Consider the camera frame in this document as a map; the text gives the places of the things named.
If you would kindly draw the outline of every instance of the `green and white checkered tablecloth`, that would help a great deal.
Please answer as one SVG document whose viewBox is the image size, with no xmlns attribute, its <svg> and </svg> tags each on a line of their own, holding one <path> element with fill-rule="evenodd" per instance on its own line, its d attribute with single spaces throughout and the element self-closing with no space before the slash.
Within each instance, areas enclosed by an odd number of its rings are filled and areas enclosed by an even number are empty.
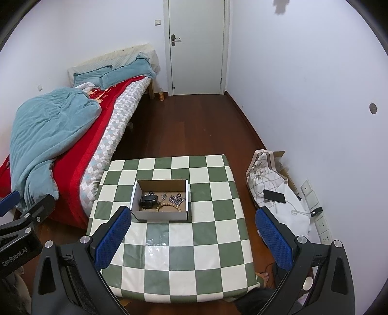
<svg viewBox="0 0 388 315">
<path fill-rule="evenodd" d="M 130 205 L 135 180 L 187 179 L 189 220 L 132 224 L 110 266 L 113 293 L 155 303 L 239 297 L 257 286 L 244 213 L 224 155 L 113 161 L 105 171 L 88 234 Z"/>
</svg>

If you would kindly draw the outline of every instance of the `charging cable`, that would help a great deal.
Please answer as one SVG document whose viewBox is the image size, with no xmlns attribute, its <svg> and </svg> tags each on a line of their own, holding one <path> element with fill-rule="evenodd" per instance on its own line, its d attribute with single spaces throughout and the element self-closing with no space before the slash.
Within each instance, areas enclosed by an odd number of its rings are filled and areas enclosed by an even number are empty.
<svg viewBox="0 0 388 315">
<path fill-rule="evenodd" d="M 298 211 L 298 210 L 295 208 L 295 206 L 294 206 L 291 202 L 289 202 L 289 201 L 287 201 L 287 200 L 286 200 L 286 202 L 289 203 L 289 204 L 294 208 L 294 210 L 291 210 L 291 214 L 292 214 L 292 215 L 298 215 L 298 213 L 300 213 L 300 214 L 302 214 L 302 215 L 310 216 L 310 214 L 307 213 L 307 212 Z"/>
</svg>

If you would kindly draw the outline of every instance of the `red bedsheet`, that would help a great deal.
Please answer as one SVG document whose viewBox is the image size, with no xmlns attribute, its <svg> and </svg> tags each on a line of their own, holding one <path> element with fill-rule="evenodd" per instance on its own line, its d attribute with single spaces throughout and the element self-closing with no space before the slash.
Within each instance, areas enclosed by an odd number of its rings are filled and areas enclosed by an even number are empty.
<svg viewBox="0 0 388 315">
<path fill-rule="evenodd" d="M 54 212 L 50 215 L 53 220 L 86 229 L 88 218 L 82 209 L 79 194 L 81 179 L 104 135 L 112 116 L 114 102 L 129 84 L 143 78 L 144 76 L 131 78 L 106 91 L 94 90 L 90 94 L 91 99 L 100 103 L 102 111 L 85 135 L 54 162 L 52 171 L 58 185 L 59 200 L 56 202 Z M 0 197 L 5 197 L 11 192 L 10 170 L 7 161 L 9 157 L 0 167 Z"/>
</svg>

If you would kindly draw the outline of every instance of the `cardboard box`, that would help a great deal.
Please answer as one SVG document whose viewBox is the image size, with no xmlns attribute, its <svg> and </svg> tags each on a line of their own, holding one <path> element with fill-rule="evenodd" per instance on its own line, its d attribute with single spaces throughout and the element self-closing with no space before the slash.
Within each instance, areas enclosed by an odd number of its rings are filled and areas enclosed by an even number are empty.
<svg viewBox="0 0 388 315">
<path fill-rule="evenodd" d="M 298 189 L 296 188 L 294 182 L 291 180 L 290 176 L 288 175 L 287 170 L 280 162 L 280 159 L 284 155 L 285 151 L 273 151 L 272 153 L 274 154 L 275 164 L 277 164 L 277 162 L 280 164 L 280 167 L 279 165 L 276 165 L 276 171 L 279 173 L 281 177 L 283 177 L 284 179 L 288 179 L 288 187 L 290 187 L 291 190 L 294 192 L 294 194 L 298 196 L 299 195 Z"/>
<path fill-rule="evenodd" d="M 137 180 L 133 186 L 130 209 L 138 220 L 187 221 L 189 217 L 188 184 L 186 179 Z M 161 203 L 169 203 L 170 196 L 180 193 L 185 198 L 185 201 L 179 206 L 181 212 L 171 206 L 162 207 L 159 211 L 156 209 L 157 206 L 152 209 L 141 208 L 139 205 L 141 197 L 150 191 L 158 196 L 158 201 Z M 167 193 L 167 197 L 162 200 L 164 193 Z"/>
</svg>

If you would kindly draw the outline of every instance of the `light switch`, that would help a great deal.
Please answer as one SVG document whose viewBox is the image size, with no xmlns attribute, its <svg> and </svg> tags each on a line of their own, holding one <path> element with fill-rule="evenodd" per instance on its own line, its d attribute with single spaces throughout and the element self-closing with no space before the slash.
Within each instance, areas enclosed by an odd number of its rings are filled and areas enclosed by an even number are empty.
<svg viewBox="0 0 388 315">
<path fill-rule="evenodd" d="M 313 210 L 315 208 L 315 206 L 318 204 L 318 198 L 317 196 L 315 195 L 315 192 L 312 191 L 311 193 L 309 193 L 306 197 L 306 202 L 307 202 L 307 206 L 310 210 Z"/>
</svg>

